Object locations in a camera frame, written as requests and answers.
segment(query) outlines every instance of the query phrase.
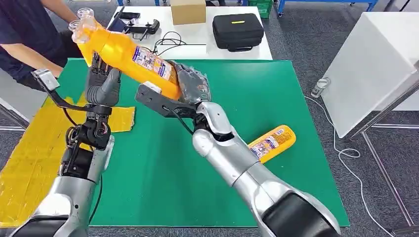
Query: black case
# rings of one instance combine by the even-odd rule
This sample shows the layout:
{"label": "black case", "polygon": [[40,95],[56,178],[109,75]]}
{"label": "black case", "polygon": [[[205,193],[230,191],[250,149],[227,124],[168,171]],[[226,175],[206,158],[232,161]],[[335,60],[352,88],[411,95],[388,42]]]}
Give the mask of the black case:
{"label": "black case", "polygon": [[264,34],[253,13],[215,16],[212,31],[218,48],[230,52],[251,50],[262,42]]}

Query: yellow bottle lying on table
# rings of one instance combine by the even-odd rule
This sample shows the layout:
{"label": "yellow bottle lying on table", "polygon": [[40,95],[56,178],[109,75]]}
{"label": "yellow bottle lying on table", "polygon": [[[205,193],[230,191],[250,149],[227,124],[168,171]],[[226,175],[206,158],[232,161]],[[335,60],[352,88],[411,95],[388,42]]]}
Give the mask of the yellow bottle lying on table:
{"label": "yellow bottle lying on table", "polygon": [[248,144],[248,147],[261,163],[265,163],[291,147],[295,140],[294,132],[288,126],[280,125]]}
{"label": "yellow bottle lying on table", "polygon": [[140,83],[149,81],[162,89],[162,95],[179,99],[176,71],[169,62],[138,46],[128,35],[105,29],[94,19],[92,9],[82,8],[77,14],[80,20],[71,22],[69,29],[89,66],[97,52],[105,63],[125,75]]}

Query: green mat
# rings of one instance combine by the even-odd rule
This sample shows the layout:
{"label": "green mat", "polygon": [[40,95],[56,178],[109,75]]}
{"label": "green mat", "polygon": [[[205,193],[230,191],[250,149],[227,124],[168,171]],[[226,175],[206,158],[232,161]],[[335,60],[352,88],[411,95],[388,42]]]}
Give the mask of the green mat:
{"label": "green mat", "polygon": [[[317,197],[341,226],[349,225],[290,61],[179,62],[207,74],[213,100],[247,143],[276,126],[288,125],[296,143],[266,166]],[[60,95],[77,100],[86,73],[83,60],[70,60],[59,79]],[[91,224],[255,226],[239,195],[195,152],[191,135],[179,121],[163,118],[135,101],[137,87],[137,82],[123,76],[118,106],[136,106],[135,125],[130,132],[114,134],[102,198]]]}

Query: black glove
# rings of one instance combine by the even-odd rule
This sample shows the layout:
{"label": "black glove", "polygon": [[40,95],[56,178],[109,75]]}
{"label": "black glove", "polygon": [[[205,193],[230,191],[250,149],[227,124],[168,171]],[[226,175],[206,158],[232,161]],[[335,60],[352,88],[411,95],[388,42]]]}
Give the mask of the black glove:
{"label": "black glove", "polygon": [[175,61],[170,61],[170,63],[177,72],[177,79],[182,91],[182,96],[179,99],[181,102],[194,105],[202,101],[211,101],[207,75]]}
{"label": "black glove", "polygon": [[108,66],[95,55],[87,73],[85,96],[91,104],[115,106],[119,101],[121,71]]}

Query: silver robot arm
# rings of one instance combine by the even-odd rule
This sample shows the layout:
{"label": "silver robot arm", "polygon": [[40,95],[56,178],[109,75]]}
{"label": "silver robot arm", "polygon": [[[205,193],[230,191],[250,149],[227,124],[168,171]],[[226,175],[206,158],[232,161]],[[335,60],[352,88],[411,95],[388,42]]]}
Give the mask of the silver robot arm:
{"label": "silver robot arm", "polygon": [[[106,170],[115,138],[108,125],[109,115],[119,99],[121,72],[100,64],[95,57],[86,80],[84,107],[70,105],[55,91],[59,83],[49,70],[33,72],[55,104],[64,109],[86,111],[83,124],[67,130],[67,149],[58,176],[32,216],[11,237],[86,237],[93,193]],[[89,150],[80,147],[90,146]]]}
{"label": "silver robot arm", "polygon": [[[195,150],[205,157],[246,202],[264,237],[338,237],[336,218],[315,197],[270,172],[230,124],[223,108],[211,102],[208,79],[201,72],[171,62],[182,96],[170,100],[140,85],[136,100],[166,118],[178,118],[192,134]],[[194,130],[182,118],[193,120]]]}
{"label": "silver robot arm", "polygon": [[260,163],[221,106],[201,102],[196,113],[207,125],[193,133],[195,150],[240,194],[264,237],[340,236],[336,218],[321,202]]}
{"label": "silver robot arm", "polygon": [[11,237],[86,237],[93,193],[108,166],[114,141],[114,136],[110,136],[103,151],[78,150],[78,159],[91,160],[87,178],[63,176],[63,164],[70,156],[67,150],[49,193]]}

